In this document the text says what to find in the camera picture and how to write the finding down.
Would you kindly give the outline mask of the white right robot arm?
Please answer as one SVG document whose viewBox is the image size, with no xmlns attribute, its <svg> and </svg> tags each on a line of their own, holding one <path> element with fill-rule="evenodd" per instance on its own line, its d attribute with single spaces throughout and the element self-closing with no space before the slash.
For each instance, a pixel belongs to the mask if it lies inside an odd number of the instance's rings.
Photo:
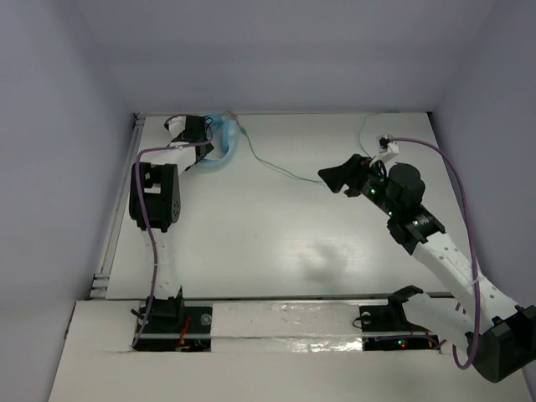
<svg viewBox="0 0 536 402">
<path fill-rule="evenodd" d="M 535 360 L 535 307 L 522 307 L 493 285 L 454 244 L 444 225 L 423 205 L 425 183 L 412 165 L 391 169 L 352 155 L 318 172 L 333 193 L 363 196 L 388 216 L 394 241 L 425 266 L 459 303 L 450 310 L 416 286 L 389 296 L 390 325 L 426 328 L 464 352 L 484 379 L 498 383 Z"/>
</svg>

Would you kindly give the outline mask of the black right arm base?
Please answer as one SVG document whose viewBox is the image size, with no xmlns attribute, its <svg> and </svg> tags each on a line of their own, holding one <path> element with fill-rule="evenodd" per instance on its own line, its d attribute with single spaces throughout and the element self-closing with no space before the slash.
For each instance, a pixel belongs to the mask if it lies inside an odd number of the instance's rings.
<svg viewBox="0 0 536 402">
<path fill-rule="evenodd" d="M 368 305 L 358 308 L 358 316 L 352 326 L 363 334 L 365 352 L 432 350 L 440 351 L 445 343 L 428 329 L 407 321 L 403 304 L 411 296 L 424 292 L 416 286 L 406 286 L 387 298 L 384 305 Z"/>
</svg>

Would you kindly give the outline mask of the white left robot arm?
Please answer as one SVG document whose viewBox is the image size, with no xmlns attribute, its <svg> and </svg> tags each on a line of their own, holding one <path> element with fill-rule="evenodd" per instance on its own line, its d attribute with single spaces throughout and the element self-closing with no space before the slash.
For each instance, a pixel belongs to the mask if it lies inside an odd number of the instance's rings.
<svg viewBox="0 0 536 402">
<path fill-rule="evenodd" d="M 155 271 L 150 296 L 175 298 L 181 292 L 174 231 L 181 213 L 179 176 L 214 150 L 209 116 L 175 116 L 164 123 L 171 139 L 141 150 L 131 167 L 129 215 L 142 232 Z"/>
</svg>

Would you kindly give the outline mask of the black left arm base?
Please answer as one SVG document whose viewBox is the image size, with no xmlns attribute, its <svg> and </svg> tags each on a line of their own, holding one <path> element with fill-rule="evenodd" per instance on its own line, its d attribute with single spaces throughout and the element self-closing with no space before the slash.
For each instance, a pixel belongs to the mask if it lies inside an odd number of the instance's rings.
<svg viewBox="0 0 536 402">
<path fill-rule="evenodd" d="M 210 352 L 213 305 L 190 302 L 183 289 L 167 300 L 154 299 L 143 326 L 147 305 L 131 313 L 138 319 L 132 348 L 138 352 Z"/>
</svg>

